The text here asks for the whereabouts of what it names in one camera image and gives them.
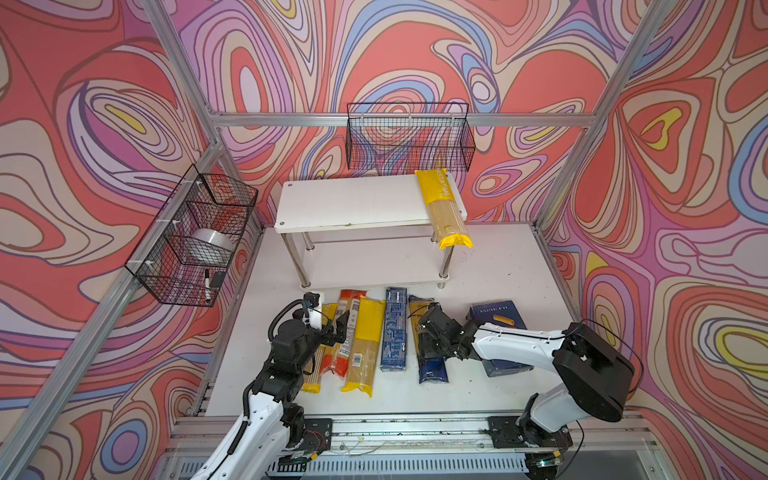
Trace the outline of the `dark blue spaghetti bag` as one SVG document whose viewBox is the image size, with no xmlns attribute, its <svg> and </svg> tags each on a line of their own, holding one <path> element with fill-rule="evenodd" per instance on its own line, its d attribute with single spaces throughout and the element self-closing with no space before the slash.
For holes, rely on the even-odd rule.
<svg viewBox="0 0 768 480">
<path fill-rule="evenodd" d="M 438 351 L 434 339 L 420 323 L 433 300 L 410 295 L 408 302 L 408 320 L 414 336 L 419 383 L 448 383 L 445 359 Z"/>
</svg>

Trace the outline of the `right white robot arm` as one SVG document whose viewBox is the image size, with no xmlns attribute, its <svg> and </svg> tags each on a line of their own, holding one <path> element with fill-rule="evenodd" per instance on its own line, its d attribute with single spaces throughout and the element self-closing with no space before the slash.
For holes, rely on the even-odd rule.
<svg viewBox="0 0 768 480">
<path fill-rule="evenodd" d="M 582 322 L 564 330 L 531 331 L 449 317 L 437 303 L 418 324 L 438 355 L 460 360 L 501 360 L 555 374 L 558 383 L 534 393 L 516 420 L 521 441 L 542 446 L 584 418 L 616 423 L 623 418 L 635 367 Z"/>
</svg>

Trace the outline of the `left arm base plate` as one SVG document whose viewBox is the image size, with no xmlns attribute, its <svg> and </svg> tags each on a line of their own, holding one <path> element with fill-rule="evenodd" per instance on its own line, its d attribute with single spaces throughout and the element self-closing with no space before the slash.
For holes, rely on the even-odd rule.
<svg viewBox="0 0 768 480">
<path fill-rule="evenodd" d="M 289 441 L 286 449 L 303 453 L 320 454 L 332 445 L 333 420 L 329 417 L 297 420 L 289 426 Z"/>
</svg>

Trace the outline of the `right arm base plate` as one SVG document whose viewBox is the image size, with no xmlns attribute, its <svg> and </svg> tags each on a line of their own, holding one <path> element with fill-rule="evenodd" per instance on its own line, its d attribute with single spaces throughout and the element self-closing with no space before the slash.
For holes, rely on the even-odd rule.
<svg viewBox="0 0 768 480">
<path fill-rule="evenodd" d="M 487 418 L 487 433 L 495 448 L 544 448 L 567 450 L 573 446 L 570 431 L 562 427 L 547 432 L 530 420 L 517 416 L 491 416 Z"/>
</svg>

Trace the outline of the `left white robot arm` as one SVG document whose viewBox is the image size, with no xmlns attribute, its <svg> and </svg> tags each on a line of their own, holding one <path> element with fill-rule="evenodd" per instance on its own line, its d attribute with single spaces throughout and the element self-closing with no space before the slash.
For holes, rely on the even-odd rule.
<svg viewBox="0 0 768 480">
<path fill-rule="evenodd" d="M 195 479 L 259 479 L 273 464 L 306 464 L 328 450 L 332 422 L 305 422 L 304 409 L 295 403 L 307 366 L 318 348 L 345 342 L 350 314 L 315 329 L 308 324 L 309 308 L 289 305 L 273 319 L 268 331 L 270 353 L 261 371 L 243 390 L 242 413 L 211 456 L 193 475 Z"/>
</svg>

